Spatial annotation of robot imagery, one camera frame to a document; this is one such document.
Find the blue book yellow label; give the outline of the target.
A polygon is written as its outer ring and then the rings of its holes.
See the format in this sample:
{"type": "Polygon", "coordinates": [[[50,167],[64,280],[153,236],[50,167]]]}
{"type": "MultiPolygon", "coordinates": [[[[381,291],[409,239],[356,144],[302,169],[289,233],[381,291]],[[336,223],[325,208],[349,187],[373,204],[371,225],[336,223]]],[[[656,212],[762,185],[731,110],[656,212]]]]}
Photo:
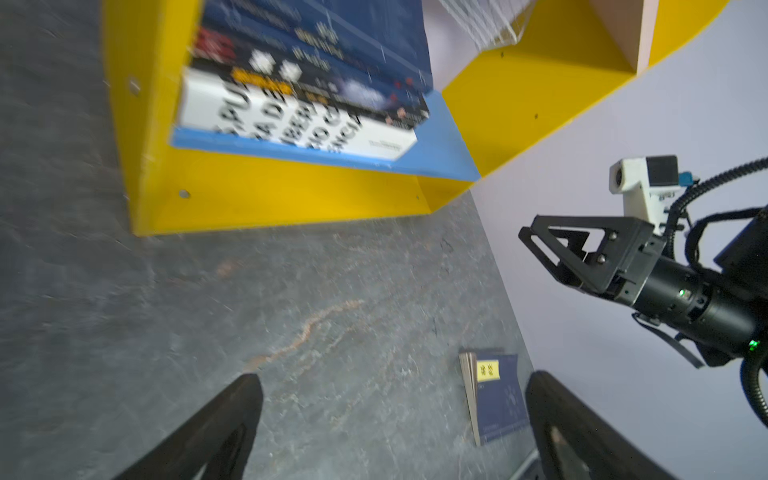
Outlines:
{"type": "Polygon", "coordinates": [[[516,354],[503,349],[462,350],[459,362],[478,447],[529,425],[516,354]]]}

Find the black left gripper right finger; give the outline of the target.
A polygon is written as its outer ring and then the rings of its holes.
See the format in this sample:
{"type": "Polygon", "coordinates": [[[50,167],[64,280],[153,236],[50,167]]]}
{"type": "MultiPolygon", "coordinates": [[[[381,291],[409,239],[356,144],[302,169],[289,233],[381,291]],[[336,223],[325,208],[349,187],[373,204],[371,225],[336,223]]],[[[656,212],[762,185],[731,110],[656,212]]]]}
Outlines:
{"type": "Polygon", "coordinates": [[[547,479],[674,479],[546,371],[531,375],[526,406],[547,479]]]}

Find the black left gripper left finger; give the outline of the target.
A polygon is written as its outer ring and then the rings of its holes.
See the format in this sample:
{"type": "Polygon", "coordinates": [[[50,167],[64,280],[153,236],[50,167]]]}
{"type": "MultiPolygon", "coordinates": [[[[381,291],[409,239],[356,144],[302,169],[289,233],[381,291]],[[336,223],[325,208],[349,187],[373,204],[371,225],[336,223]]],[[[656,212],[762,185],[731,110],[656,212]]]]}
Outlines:
{"type": "Polygon", "coordinates": [[[243,374],[119,479],[241,479],[262,413],[257,374],[243,374]]]}

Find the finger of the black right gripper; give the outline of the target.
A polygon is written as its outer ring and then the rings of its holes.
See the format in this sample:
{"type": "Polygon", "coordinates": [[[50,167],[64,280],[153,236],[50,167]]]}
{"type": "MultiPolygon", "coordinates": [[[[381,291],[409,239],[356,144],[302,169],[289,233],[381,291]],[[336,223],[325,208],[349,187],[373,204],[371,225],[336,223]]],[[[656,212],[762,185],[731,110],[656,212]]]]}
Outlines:
{"type": "Polygon", "coordinates": [[[518,238],[560,284],[587,294],[638,294],[657,263],[652,224],[634,217],[535,217],[518,238]]]}

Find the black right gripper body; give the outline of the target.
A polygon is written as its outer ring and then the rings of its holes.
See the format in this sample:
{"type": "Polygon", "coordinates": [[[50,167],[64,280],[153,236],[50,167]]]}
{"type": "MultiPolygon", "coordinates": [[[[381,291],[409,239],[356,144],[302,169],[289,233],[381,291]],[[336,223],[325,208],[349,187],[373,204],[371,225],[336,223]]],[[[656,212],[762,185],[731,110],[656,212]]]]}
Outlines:
{"type": "Polygon", "coordinates": [[[746,355],[767,337],[765,211],[715,257],[718,271],[663,256],[665,242],[643,220],[622,217],[620,226],[616,235],[629,246],[611,281],[613,302],[694,341],[711,366],[746,355]]]}

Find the dark blue book under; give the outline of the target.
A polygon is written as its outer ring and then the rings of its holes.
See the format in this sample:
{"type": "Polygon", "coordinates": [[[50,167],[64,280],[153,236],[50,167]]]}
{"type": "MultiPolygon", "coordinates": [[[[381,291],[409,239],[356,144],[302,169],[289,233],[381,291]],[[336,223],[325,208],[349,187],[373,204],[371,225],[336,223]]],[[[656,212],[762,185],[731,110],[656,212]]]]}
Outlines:
{"type": "Polygon", "coordinates": [[[207,1],[205,15],[261,23],[420,93],[434,88],[420,1],[207,1]]]}

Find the dark book white characters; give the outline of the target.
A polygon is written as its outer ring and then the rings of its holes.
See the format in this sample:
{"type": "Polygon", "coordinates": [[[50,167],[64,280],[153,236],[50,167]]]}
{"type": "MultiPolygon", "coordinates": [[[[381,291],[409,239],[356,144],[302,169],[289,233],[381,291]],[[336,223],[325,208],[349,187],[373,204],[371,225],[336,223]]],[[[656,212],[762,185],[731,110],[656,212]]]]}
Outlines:
{"type": "Polygon", "coordinates": [[[215,26],[198,28],[191,66],[248,86],[320,103],[397,128],[411,130],[423,124],[430,111],[418,93],[378,86],[370,77],[320,66],[317,60],[297,57],[215,26]]]}

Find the white book black text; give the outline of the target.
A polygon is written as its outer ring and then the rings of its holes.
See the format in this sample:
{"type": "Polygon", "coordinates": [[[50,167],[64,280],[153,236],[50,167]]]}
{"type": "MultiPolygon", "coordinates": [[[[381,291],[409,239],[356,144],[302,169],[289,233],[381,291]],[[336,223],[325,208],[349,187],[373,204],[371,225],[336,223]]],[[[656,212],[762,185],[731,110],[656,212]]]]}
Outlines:
{"type": "Polygon", "coordinates": [[[191,68],[183,77],[178,124],[387,162],[399,160],[417,143],[412,130],[191,68]]]}

